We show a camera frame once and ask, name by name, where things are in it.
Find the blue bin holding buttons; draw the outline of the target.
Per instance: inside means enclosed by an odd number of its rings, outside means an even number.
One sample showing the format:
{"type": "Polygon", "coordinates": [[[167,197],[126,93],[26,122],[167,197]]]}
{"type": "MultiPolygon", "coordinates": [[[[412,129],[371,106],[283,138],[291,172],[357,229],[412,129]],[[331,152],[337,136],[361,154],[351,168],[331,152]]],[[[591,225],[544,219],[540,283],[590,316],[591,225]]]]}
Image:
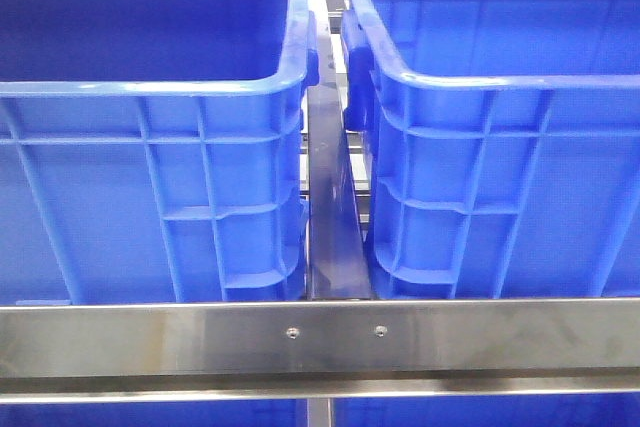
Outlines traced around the blue bin holding buttons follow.
{"type": "Polygon", "coordinates": [[[304,291],[308,0],[1,0],[1,301],[304,291]]]}

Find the steel rack centre divider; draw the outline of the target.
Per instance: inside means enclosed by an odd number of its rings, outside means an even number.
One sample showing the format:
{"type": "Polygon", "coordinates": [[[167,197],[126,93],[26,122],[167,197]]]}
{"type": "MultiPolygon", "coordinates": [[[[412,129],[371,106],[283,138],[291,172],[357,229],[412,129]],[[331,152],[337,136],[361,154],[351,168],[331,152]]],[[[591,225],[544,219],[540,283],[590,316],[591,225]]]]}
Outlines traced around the steel rack centre divider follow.
{"type": "Polygon", "coordinates": [[[319,83],[307,94],[310,201],[308,295],[372,297],[347,133],[343,126],[327,0],[309,0],[317,26],[319,83]]]}

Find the empty blue target bin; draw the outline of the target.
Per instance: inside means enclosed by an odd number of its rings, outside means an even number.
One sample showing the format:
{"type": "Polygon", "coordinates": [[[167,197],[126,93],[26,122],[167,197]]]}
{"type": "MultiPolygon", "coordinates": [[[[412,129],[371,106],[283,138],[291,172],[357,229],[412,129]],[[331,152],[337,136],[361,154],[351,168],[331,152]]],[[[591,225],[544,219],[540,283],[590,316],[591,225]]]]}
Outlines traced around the empty blue target bin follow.
{"type": "Polygon", "coordinates": [[[383,299],[639,292],[639,0],[350,0],[383,299]]]}

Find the steel rack front rail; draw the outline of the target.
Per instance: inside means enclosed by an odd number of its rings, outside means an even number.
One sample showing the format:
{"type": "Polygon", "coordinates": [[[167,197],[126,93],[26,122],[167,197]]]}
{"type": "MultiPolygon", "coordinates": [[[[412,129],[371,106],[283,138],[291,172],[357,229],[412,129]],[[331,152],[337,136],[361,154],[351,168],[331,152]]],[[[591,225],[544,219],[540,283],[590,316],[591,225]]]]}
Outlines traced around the steel rack front rail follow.
{"type": "Polygon", "coordinates": [[[7,307],[5,403],[633,392],[639,302],[7,307]]]}

